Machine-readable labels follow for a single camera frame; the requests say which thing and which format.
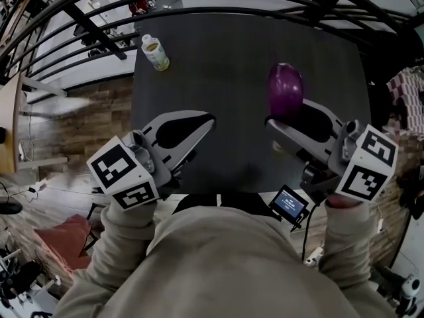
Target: floor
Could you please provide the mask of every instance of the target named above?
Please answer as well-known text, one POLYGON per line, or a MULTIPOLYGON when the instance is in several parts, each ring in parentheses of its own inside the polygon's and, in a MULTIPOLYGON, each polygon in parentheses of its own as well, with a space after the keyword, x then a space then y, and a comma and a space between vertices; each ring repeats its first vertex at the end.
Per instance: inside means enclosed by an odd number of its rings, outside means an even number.
MULTIPOLYGON (((43 251, 32 230, 52 227, 75 213, 85 217, 93 202, 108 203, 104 195, 91 194, 91 187, 95 184, 85 162, 112 136, 123 136, 130 129, 132 88, 133 79, 123 78, 74 89, 67 99, 52 97, 33 106, 26 105, 24 98, 21 101, 19 140, 23 141, 26 155, 33 159, 67 156, 70 161, 65 165, 40 168, 39 175, 36 171, 24 171, 14 178, 0 178, 10 194, 24 191, 14 196, 24 205, 23 212, 0 217, 0 231, 7 227, 5 232, 9 233, 6 235, 9 242, 23 250, 21 258, 42 260, 49 277, 59 275, 63 283, 62 293, 72 281, 43 251), (25 191, 29 185, 41 186, 38 199, 25 191)), ((417 165, 421 158, 421 148, 414 138, 402 138, 399 145, 396 175, 417 165)), ((274 194, 262 196, 269 202, 274 194)), ((156 222, 168 217, 183 197, 172 195, 166 201, 160 201, 156 222)), ((399 189, 393 179, 378 200, 388 236, 384 233, 372 239, 373 262, 388 264, 403 232, 407 212, 398 206, 398 198, 399 189)), ((325 209, 319 207, 311 220, 307 254, 323 243, 325 223, 325 209)), ((295 231, 291 237, 295 249, 301 253, 304 230, 295 231)))

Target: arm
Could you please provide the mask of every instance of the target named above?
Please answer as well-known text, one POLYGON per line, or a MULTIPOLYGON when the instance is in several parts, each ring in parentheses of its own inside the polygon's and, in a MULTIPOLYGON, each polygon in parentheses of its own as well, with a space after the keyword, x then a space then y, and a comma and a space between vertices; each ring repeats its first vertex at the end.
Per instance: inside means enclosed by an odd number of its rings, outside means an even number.
POLYGON ((361 317, 395 317, 394 310, 368 285, 370 239, 376 223, 369 205, 345 197, 329 198, 324 256, 320 272, 332 279, 361 317))
POLYGON ((59 301, 56 318, 96 316, 146 256, 154 237, 155 208, 153 203, 122 212, 112 202, 102 211, 105 231, 87 270, 74 273, 74 284, 59 301))

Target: table top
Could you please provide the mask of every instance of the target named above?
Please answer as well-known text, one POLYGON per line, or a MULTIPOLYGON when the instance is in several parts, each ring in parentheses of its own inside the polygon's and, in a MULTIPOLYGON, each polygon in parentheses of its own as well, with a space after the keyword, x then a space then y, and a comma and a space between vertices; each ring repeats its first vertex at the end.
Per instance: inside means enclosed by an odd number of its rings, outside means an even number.
POLYGON ((356 46, 288 21, 202 14, 143 21, 140 33, 159 38, 170 67, 157 72, 140 50, 134 71, 131 125, 142 129, 161 113, 195 109, 217 118, 182 172, 182 193, 299 188, 303 164, 272 150, 265 131, 268 74, 278 62, 295 66, 304 96, 341 120, 370 123, 364 72, 356 46))
POLYGON ((0 89, 0 127, 6 129, 6 141, 0 144, 0 174, 17 171, 17 119, 21 89, 20 74, 15 75, 0 89))

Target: beige sweater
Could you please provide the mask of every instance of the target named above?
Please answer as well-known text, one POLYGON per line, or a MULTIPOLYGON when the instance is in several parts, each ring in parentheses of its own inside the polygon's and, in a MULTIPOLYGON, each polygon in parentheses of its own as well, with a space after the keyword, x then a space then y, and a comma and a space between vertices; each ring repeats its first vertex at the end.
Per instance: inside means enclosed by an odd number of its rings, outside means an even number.
POLYGON ((154 208, 102 212, 93 260, 54 317, 395 317, 367 283, 367 205, 327 208, 320 272, 302 264, 273 218, 194 207, 155 232, 154 208))

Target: hand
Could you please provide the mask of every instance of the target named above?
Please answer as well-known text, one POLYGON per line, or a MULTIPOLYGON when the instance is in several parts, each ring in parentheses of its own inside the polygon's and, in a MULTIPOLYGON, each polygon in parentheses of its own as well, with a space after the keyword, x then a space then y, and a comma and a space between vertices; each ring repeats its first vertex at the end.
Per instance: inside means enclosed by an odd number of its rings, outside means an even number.
POLYGON ((360 205, 361 201, 334 193, 329 195, 326 204, 334 209, 348 209, 360 205))

